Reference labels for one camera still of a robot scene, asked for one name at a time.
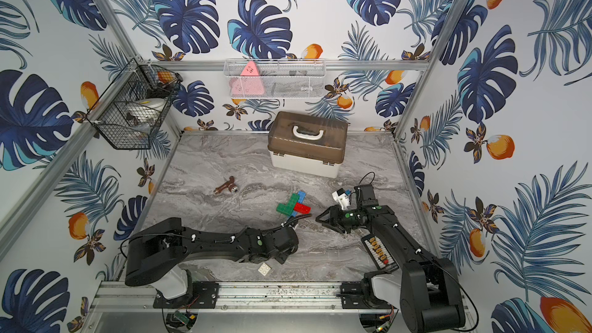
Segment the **blue lego brick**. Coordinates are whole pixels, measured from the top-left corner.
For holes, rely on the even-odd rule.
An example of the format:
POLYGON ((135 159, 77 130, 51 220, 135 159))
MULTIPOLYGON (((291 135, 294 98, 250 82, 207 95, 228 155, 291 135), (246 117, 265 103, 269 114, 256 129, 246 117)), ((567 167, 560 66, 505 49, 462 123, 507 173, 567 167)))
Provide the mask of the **blue lego brick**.
POLYGON ((298 192, 298 202, 300 204, 302 204, 304 202, 305 197, 306 197, 306 193, 304 191, 299 191, 298 192))

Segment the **pink triangle card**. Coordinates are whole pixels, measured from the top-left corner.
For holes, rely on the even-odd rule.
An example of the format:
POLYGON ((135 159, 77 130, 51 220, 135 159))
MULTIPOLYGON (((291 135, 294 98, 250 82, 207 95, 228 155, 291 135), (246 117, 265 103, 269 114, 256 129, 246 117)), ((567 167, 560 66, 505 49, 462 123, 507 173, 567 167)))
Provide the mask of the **pink triangle card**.
POLYGON ((249 61, 239 76, 230 81, 233 97, 261 97, 265 95, 265 87, 255 61, 249 61))

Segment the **white bowl in basket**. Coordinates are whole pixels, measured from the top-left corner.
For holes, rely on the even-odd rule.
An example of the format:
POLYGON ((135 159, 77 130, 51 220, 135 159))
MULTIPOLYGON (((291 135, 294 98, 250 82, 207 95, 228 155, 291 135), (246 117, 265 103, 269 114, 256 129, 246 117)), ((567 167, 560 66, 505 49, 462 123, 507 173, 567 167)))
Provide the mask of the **white bowl in basket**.
POLYGON ((127 121, 139 123, 154 122, 166 105, 164 99, 152 98, 146 100, 137 100, 126 104, 124 117, 127 121))

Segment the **brown lid storage box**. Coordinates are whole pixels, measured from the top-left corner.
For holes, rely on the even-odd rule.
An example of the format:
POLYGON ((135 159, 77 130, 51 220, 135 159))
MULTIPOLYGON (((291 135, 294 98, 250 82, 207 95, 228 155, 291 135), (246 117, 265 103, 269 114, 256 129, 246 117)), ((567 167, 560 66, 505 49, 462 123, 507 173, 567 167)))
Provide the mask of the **brown lid storage box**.
POLYGON ((268 133, 273 167, 336 178, 345 160, 348 123, 281 111, 268 133))

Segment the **white square lego brick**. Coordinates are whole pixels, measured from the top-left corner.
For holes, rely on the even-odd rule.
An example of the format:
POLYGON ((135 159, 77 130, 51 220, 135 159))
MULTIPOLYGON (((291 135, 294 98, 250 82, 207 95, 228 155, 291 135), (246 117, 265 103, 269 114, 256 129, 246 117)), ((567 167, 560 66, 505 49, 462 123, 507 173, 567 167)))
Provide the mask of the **white square lego brick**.
POLYGON ((262 263, 257 270, 261 275, 267 276, 271 272, 271 267, 267 263, 262 263))

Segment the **red lego brick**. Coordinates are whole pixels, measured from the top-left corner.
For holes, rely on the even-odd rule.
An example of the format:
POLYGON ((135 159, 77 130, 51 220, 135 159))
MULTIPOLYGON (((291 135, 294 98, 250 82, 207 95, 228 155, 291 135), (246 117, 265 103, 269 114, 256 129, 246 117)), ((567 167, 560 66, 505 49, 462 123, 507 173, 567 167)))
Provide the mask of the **red lego brick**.
POLYGON ((304 205, 303 203, 297 202, 294 205, 294 211, 299 214, 309 214, 311 212, 311 208, 309 206, 304 205))

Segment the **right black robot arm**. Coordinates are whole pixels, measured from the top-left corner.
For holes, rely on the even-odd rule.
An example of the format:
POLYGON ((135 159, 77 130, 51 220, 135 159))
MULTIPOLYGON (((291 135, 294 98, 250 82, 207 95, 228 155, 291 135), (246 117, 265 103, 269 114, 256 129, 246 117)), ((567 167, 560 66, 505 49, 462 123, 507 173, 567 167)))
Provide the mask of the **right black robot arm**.
POLYGON ((391 306, 411 332, 459 331, 467 323, 456 267, 436 257, 404 228, 395 211, 381 205, 370 184, 332 194, 335 205, 316 217, 340 234, 363 229, 365 250, 376 271, 364 274, 358 288, 345 285, 344 303, 368 308, 391 306))

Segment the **green lego brick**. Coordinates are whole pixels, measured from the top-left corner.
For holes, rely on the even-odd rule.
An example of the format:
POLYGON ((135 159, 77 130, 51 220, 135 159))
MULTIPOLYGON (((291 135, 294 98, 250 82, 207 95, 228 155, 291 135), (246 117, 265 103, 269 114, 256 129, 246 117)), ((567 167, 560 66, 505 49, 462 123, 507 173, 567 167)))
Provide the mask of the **green lego brick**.
POLYGON ((299 202, 300 200, 300 196, 298 194, 292 194, 289 202, 288 202, 288 206, 293 209, 295 207, 295 205, 299 202))
POLYGON ((279 203, 276 207, 276 211, 279 212, 280 214, 291 217, 291 215, 294 212, 294 208, 289 203, 288 204, 279 203))

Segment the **black abacus tray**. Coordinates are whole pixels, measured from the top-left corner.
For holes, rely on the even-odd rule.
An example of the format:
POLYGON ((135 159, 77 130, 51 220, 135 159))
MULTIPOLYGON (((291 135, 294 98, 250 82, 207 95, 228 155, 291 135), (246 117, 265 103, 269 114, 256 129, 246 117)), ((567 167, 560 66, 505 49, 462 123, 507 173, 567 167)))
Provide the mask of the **black abacus tray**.
POLYGON ((361 242, 378 271, 390 272, 399 269, 399 265, 379 237, 368 234, 361 238, 361 242))

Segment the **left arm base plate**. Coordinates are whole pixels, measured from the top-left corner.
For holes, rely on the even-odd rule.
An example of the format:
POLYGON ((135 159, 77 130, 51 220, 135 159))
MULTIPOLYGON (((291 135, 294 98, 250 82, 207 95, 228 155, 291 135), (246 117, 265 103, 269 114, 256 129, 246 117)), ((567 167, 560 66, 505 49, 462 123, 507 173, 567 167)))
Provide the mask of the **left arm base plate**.
POLYGON ((159 294, 154 299, 155 309, 214 309, 220 285, 216 282, 193 282, 188 292, 178 298, 165 299, 159 294))

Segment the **aluminium front rail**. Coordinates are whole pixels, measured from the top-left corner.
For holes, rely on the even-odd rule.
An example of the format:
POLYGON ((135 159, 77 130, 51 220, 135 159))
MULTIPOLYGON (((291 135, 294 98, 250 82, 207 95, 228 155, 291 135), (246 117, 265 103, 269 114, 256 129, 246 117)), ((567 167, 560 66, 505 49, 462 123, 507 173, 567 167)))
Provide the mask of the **aluminium front rail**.
POLYGON ((95 312, 205 311, 208 313, 359 313, 389 312, 385 302, 372 307, 359 282, 199 282, 191 302, 162 302, 151 286, 103 282, 90 304, 95 312))

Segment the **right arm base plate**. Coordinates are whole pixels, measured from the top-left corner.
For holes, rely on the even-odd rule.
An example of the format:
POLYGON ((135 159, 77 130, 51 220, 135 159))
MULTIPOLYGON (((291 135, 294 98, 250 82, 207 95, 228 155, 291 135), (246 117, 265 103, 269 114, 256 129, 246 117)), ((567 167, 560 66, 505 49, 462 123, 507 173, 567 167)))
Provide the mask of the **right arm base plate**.
POLYGON ((378 292, 373 289, 372 282, 343 282, 337 297, 345 310, 387 310, 398 308, 401 295, 401 283, 390 279, 379 279, 376 283, 378 292))

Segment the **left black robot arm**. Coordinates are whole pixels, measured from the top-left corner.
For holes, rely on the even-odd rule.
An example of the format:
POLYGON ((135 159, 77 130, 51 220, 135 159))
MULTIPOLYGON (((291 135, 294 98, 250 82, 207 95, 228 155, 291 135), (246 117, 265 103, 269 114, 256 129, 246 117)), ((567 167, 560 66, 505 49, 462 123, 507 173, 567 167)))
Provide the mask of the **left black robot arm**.
POLYGON ((183 226, 179 217, 170 217, 129 238, 125 285, 151 285, 171 300, 190 293, 191 276, 179 267, 186 261, 283 264, 298 250, 295 227, 307 217, 290 217, 271 229, 246 227, 230 234, 194 230, 183 226))

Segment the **clear wall shelf tray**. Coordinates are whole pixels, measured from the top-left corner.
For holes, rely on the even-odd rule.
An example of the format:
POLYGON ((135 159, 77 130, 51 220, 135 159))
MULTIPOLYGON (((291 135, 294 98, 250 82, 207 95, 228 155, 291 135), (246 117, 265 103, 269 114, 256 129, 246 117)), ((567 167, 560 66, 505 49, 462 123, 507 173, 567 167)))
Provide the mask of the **clear wall shelf tray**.
POLYGON ((283 59, 247 60, 232 59, 224 63, 224 76, 228 80, 230 96, 233 99, 312 99, 325 92, 327 75, 324 60, 283 59), (239 76, 249 61, 255 61, 265 87, 261 97, 233 97, 230 81, 239 76))

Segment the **brown wooden stamp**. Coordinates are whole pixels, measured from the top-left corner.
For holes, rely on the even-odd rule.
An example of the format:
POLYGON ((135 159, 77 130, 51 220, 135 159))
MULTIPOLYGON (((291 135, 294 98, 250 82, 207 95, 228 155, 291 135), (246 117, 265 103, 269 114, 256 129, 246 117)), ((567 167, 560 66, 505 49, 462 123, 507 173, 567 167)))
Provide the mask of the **brown wooden stamp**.
POLYGON ((238 186, 234 176, 230 176, 222 185, 218 186, 214 190, 214 194, 222 194, 224 191, 229 191, 232 194, 238 192, 238 186))

